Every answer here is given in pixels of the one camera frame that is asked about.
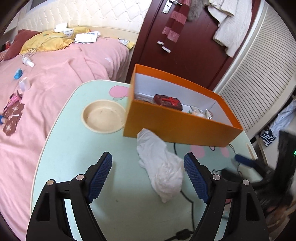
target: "pink blanket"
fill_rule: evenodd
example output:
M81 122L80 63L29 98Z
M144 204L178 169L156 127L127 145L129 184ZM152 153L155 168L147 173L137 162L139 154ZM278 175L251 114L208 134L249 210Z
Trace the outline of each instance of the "pink blanket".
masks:
M23 94L25 108L16 132L7 137L0 127L0 211L20 240L26 237L39 155L59 112L82 83L118 79L127 57L128 49L117 40L98 39L36 53L31 57L33 68L22 64L22 56L0 63L0 109L18 89L13 79L18 68L32 85Z

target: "tufted headboard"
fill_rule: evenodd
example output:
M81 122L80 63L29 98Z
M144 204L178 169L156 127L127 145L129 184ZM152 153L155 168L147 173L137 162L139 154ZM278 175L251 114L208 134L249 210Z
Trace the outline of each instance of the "tufted headboard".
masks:
M26 13L22 9L17 29L45 31L57 24L87 26L102 37L136 42L152 0L48 0ZM119 81L125 82L129 62Z

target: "gray fur scarf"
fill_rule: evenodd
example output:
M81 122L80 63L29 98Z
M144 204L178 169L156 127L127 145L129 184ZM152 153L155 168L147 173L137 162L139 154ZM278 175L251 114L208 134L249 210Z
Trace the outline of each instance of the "gray fur scarf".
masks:
M200 16L205 4L203 0L192 0L190 5L190 10L187 16L188 21L197 20Z

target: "crumpled tissue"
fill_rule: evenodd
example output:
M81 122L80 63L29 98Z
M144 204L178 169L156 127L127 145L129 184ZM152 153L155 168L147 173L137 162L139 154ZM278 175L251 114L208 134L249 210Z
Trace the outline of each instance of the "crumpled tissue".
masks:
M157 135L143 129L137 136L139 164L145 168L162 202L171 200L181 191L184 161L167 150L166 143Z

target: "blue gripper pad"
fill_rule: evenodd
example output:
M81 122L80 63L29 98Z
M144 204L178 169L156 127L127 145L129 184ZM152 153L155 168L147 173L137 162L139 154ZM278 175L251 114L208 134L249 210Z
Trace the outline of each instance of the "blue gripper pad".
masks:
M253 160L248 159L248 158L246 158L246 157L244 157L244 156L241 156L241 155L239 155L239 154L236 154L236 155L234 156L234 159L235 159L237 162L240 162L241 164L244 164L244 165L246 165L246 166L248 166L248 167L255 167L255 166L256 166L256 163L255 163Z
M202 175L200 174L188 154L186 154L184 157L184 167L192 182L196 194L207 204L209 201L209 195L207 193L207 183L203 179Z
M112 155L109 153L103 160L89 185L89 193L87 196L89 203L92 203L94 199L99 197L111 167Z

